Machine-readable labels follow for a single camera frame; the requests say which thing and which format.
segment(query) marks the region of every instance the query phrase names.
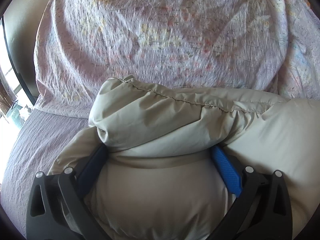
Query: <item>metal bolt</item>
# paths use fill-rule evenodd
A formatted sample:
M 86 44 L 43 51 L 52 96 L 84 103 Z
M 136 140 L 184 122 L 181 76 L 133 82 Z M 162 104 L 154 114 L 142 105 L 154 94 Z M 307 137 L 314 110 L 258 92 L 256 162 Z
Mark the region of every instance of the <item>metal bolt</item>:
M 251 166 L 246 166 L 245 171 L 246 171 L 247 173 L 253 173 L 253 172 L 254 172 L 254 169 L 253 169 Z
M 282 173 L 281 173 L 281 171 L 276 171 L 275 175 L 280 178 L 282 176 Z
M 67 168 L 64 169 L 64 173 L 65 174 L 70 174 L 72 171 L 73 171 L 72 167 L 67 167 Z
M 42 175 L 43 175 L 43 172 L 42 172 L 42 171 L 39 171 L 39 172 L 36 173 L 36 177 L 37 177 L 37 178 L 41 178 Z

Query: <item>blue textured pad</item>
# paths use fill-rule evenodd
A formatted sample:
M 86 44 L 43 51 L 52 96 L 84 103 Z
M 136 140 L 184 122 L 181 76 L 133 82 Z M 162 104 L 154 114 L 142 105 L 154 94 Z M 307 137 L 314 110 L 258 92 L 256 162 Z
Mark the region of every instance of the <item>blue textured pad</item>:
M 228 191 L 239 197 L 242 192 L 241 176 L 218 146 L 211 148 L 211 156 Z

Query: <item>beige puffer jacket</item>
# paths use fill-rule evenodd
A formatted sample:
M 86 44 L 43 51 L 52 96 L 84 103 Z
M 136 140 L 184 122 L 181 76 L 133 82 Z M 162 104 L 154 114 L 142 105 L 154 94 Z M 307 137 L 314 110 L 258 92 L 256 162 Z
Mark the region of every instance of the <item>beige puffer jacket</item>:
M 104 142 L 112 152 L 86 197 L 115 240 L 205 239 L 232 201 L 208 148 L 221 143 L 259 172 L 285 174 L 293 237 L 320 202 L 320 102 L 246 89 L 170 90 L 107 80 L 49 174 Z

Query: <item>stitching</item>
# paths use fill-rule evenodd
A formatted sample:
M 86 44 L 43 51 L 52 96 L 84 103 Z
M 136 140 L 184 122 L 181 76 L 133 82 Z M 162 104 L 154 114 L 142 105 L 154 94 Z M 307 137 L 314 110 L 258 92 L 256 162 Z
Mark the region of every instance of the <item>stitching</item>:
M 166 95 L 162 95 L 161 93 L 157 92 L 157 91 L 154 91 L 152 89 L 149 89 L 149 90 L 146 90 L 146 89 L 143 89 L 143 88 L 138 88 L 137 86 L 135 86 L 134 84 L 132 84 L 131 82 L 129 81 L 125 81 L 125 80 L 122 80 L 122 79 L 118 79 L 120 80 L 121 82 L 124 82 L 124 83 L 128 83 L 130 85 L 132 85 L 134 88 L 138 89 L 138 90 L 142 90 L 142 91 L 145 91 L 145 92 L 153 92 L 157 95 L 160 95 L 162 97 L 165 97 L 165 98 L 171 98 L 175 101 L 182 101 L 182 102 L 185 102 L 185 103 L 189 103 L 191 105 L 199 105 L 199 106 L 210 106 L 210 107 L 217 107 L 219 108 L 220 110 L 226 112 L 226 113 L 232 113 L 234 110 L 236 111 L 241 111 L 241 112 L 244 112 L 244 113 L 257 113 L 257 114 L 263 114 L 264 112 L 257 112 L 257 111 L 245 111 L 243 109 L 234 109 L 233 111 L 230 111 L 230 110 L 225 110 L 225 109 L 222 109 L 221 107 L 217 106 L 217 105 L 211 105 L 211 104 L 201 104 L 201 103 L 196 103 L 196 102 L 189 102 L 189 101 L 186 101 L 186 100 L 182 100 L 182 99 L 176 99 L 176 98 L 173 98 L 173 97 L 170 97 L 170 96 L 166 96 Z M 264 102 L 252 102 L 252 101 L 239 101 L 239 102 L 243 102 L 243 103 L 260 103 L 260 104 L 266 104 L 266 105 L 269 105 L 269 106 L 273 106 L 274 104 L 269 104 L 269 103 L 264 103 Z

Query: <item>beige jacket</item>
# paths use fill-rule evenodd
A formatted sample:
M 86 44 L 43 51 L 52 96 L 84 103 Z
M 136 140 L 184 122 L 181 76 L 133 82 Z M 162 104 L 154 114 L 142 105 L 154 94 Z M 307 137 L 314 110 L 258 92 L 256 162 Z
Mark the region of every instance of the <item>beige jacket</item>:
M 318 101 L 111 79 L 89 127 L 49 174 L 75 166 L 101 141 L 112 153 L 85 201 L 112 239 L 205 239 L 232 203 L 207 150 L 217 143 L 260 172 L 285 174 L 293 237 L 320 202 Z

